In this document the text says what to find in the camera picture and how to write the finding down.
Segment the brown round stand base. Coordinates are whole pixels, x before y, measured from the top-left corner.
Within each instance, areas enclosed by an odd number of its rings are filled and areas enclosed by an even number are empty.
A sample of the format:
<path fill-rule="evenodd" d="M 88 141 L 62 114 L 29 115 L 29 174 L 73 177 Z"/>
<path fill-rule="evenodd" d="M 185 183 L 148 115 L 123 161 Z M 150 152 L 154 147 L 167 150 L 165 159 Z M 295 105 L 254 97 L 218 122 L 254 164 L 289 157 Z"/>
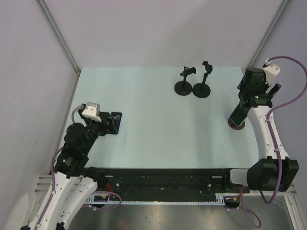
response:
<path fill-rule="evenodd" d="M 244 121 L 241 125 L 237 126 L 230 118 L 228 119 L 227 122 L 228 122 L 228 125 L 234 130 L 242 130 L 246 124 Z"/>

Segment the black-screen blue-edged phone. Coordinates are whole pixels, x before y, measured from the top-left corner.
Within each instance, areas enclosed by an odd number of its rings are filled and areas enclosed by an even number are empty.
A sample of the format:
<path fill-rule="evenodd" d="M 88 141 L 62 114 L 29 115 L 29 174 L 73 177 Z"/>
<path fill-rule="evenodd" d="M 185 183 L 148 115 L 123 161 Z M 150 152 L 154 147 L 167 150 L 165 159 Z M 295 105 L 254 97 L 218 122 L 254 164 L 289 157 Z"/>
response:
<path fill-rule="evenodd" d="M 231 113 L 229 118 L 235 126 L 239 127 L 244 123 L 245 119 L 247 118 L 249 110 L 250 107 L 248 106 L 241 107 L 240 104 L 238 104 L 237 107 L 234 109 L 234 111 Z"/>

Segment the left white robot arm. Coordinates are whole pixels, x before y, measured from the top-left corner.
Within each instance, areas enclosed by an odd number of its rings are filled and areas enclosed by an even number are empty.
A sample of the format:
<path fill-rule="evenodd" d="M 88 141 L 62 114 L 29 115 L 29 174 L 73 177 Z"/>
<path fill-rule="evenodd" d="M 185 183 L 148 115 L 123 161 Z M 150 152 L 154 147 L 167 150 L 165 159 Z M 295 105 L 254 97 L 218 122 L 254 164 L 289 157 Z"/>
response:
<path fill-rule="evenodd" d="M 122 113 L 99 112 L 93 116 L 78 111 L 82 123 L 72 123 L 64 145 L 51 161 L 51 185 L 41 207 L 23 230 L 67 230 L 87 198 L 106 186 L 106 174 L 96 167 L 85 168 L 88 154 L 99 137 L 119 132 Z"/>

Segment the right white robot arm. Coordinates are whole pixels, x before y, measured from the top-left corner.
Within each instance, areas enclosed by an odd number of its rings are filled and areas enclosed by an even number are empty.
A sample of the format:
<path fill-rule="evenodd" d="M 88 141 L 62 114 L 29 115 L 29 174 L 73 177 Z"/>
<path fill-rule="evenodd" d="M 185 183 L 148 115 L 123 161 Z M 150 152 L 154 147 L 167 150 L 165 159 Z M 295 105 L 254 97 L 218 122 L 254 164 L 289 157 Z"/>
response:
<path fill-rule="evenodd" d="M 280 141 L 273 118 L 272 98 L 280 89 L 271 84 L 281 68 L 270 64 L 262 69 L 247 68 L 239 89 L 239 107 L 247 113 L 255 134 L 259 160 L 247 171 L 251 190 L 285 192 L 291 185 L 299 166 L 289 158 Z"/>

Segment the black phone stand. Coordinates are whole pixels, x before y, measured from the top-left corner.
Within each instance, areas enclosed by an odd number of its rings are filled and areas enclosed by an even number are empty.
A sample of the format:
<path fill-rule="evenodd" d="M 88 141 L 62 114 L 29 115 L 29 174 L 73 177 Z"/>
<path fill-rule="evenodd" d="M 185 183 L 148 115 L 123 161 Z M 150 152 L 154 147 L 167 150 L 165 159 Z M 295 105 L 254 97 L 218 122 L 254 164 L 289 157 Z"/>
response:
<path fill-rule="evenodd" d="M 206 84 L 208 76 L 213 70 L 213 66 L 209 64 L 208 61 L 204 61 L 203 66 L 205 67 L 205 73 L 203 75 L 203 80 L 201 83 L 197 83 L 193 86 L 192 92 L 198 98 L 207 98 L 211 93 L 211 88 Z"/>
<path fill-rule="evenodd" d="M 187 76 L 191 74 L 196 74 L 196 68 L 184 67 L 184 70 L 180 73 L 180 76 L 183 77 L 183 80 L 178 81 L 174 86 L 174 90 L 178 95 L 187 96 L 192 92 L 192 85 L 187 82 Z"/>

